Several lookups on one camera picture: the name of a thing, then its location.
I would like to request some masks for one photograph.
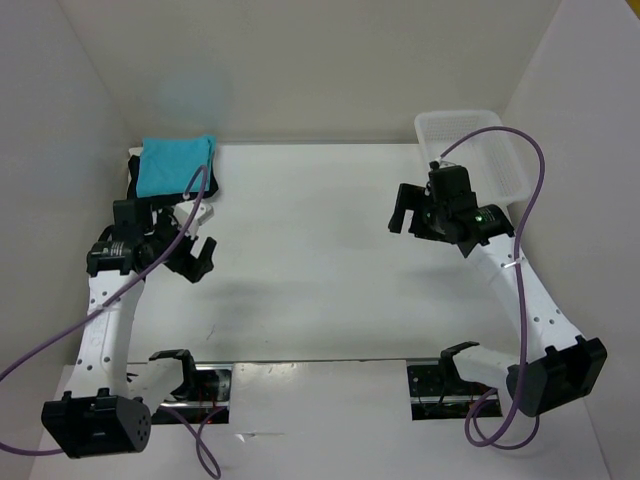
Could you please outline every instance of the basket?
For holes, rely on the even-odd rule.
[[[415,126],[424,160],[435,160],[453,142],[478,128],[502,125],[489,110],[449,110],[421,113]],[[507,205],[526,200],[531,185],[510,133],[487,132],[467,140],[445,158],[469,171],[479,205]]]

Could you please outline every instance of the robotic arm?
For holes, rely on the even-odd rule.
[[[520,309],[513,260],[514,229],[496,205],[478,207],[467,170],[430,164],[426,188],[401,184],[389,230],[400,233],[413,211],[409,233],[455,244],[496,292],[520,332]],[[585,340],[560,312],[524,258],[518,259],[527,298],[527,368],[520,411],[535,417],[591,392],[607,357],[598,338]],[[465,342],[442,352],[445,381],[480,382],[513,398],[519,359]]]
[[[171,394],[180,399],[193,388],[195,362],[188,350],[154,354],[144,374],[129,383],[127,354],[134,314],[144,282],[109,307],[102,302],[156,261],[177,237],[194,202],[152,211],[145,200],[113,204],[114,224],[87,254],[89,313],[101,313],[85,326],[80,352],[61,400],[46,402],[42,423],[72,458],[144,450],[151,416]],[[213,214],[200,205],[187,235],[165,265],[192,283],[213,269],[215,240],[207,238],[199,256],[191,254],[198,226]]]

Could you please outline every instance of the gray wall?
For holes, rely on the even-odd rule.
[[[60,0],[134,132],[415,142],[501,112],[558,0]]]
[[[62,10],[0,2],[0,368],[81,319],[84,257],[124,185],[131,136]],[[34,448],[69,345],[0,385],[0,439]],[[0,453],[2,477],[31,459]]]
[[[640,472],[639,45],[624,0],[565,0],[503,118],[548,158],[526,251],[564,313],[609,351],[587,406],[615,480]]]

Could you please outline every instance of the folded towel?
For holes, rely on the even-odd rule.
[[[188,140],[145,138],[136,184],[138,197],[183,193],[200,165],[206,165],[211,172],[215,147],[216,138],[211,135]],[[207,175],[207,190],[210,177]],[[191,191],[199,189],[200,181],[196,180]]]

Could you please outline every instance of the table surface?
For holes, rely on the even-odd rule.
[[[517,352],[493,292],[455,246],[387,230],[401,182],[426,183],[417,145],[222,146],[201,236],[215,269],[149,276],[130,357],[198,361],[438,356],[466,340]]]
[[[229,424],[207,427],[203,438],[223,480],[610,480],[582,400],[545,414],[536,439],[516,452],[472,447],[463,420],[414,422],[409,405],[400,360],[236,364]],[[500,422],[481,420],[487,433]],[[531,424],[516,417],[504,443],[525,438]],[[54,447],[45,434],[41,448]],[[36,459],[30,480],[52,478],[209,477],[187,430],[171,425],[154,426],[140,454]]]

